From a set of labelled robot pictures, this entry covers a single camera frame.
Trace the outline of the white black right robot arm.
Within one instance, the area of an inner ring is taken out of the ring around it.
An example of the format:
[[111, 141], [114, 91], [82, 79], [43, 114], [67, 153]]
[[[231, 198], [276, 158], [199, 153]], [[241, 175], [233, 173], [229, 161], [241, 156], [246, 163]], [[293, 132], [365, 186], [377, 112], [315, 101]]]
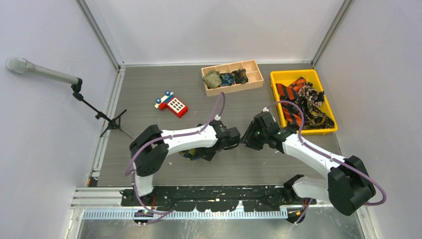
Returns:
[[314, 170], [323, 179], [300, 176], [291, 181], [284, 191], [284, 198], [290, 204], [297, 204], [303, 198], [329, 202], [340, 213], [350, 216], [376, 195], [373, 182], [362, 160], [356, 156], [344, 158], [331, 153], [301, 138], [296, 127], [280, 127], [269, 112], [257, 114], [241, 143], [247, 147], [262, 150], [268, 145], [272, 149], [292, 156]]

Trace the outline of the blue yellow floral tie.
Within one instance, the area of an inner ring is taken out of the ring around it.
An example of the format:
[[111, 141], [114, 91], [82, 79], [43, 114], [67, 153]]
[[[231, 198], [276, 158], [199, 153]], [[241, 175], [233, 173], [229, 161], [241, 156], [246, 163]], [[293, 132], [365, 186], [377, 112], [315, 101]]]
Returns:
[[179, 152], [179, 154], [189, 160], [197, 160], [201, 158], [201, 155], [198, 153], [196, 149], [182, 150]]

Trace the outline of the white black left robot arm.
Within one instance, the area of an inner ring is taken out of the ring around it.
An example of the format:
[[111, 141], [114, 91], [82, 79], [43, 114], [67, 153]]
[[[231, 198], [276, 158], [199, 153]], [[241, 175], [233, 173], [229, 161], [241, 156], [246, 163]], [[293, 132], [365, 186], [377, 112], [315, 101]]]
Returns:
[[134, 173], [133, 199], [141, 206], [152, 202], [153, 175], [167, 156], [179, 153], [189, 160], [211, 161], [216, 153], [236, 148], [239, 143], [238, 129], [227, 128], [219, 120], [183, 130], [161, 130], [156, 124], [150, 125], [129, 145], [131, 161], [126, 174]]

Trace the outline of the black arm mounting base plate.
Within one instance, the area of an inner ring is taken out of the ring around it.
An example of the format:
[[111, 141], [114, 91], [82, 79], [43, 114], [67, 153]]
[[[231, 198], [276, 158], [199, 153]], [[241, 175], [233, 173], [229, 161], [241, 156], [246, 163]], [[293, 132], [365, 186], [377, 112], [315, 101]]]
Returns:
[[133, 207], [139, 224], [161, 220], [285, 219], [300, 223], [315, 200], [284, 186], [157, 186], [145, 196], [120, 191], [121, 206]]

